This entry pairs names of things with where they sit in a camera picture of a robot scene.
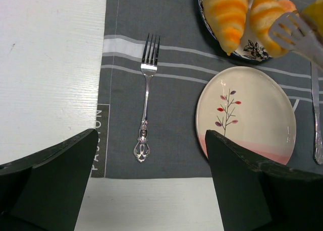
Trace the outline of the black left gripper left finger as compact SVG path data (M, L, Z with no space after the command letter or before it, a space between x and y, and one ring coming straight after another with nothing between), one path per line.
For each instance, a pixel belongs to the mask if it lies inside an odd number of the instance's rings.
M1 164L1 230L74 230L98 132Z

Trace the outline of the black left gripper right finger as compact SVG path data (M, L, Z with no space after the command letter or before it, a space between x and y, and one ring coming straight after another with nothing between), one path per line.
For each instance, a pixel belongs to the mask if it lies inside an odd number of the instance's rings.
M322 175L205 135L224 230L322 230Z

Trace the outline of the silver metal tongs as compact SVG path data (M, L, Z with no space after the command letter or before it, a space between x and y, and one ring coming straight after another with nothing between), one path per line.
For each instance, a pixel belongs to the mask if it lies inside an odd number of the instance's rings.
M274 21L268 34L280 47L301 54L322 69L322 44L296 14L282 14Z

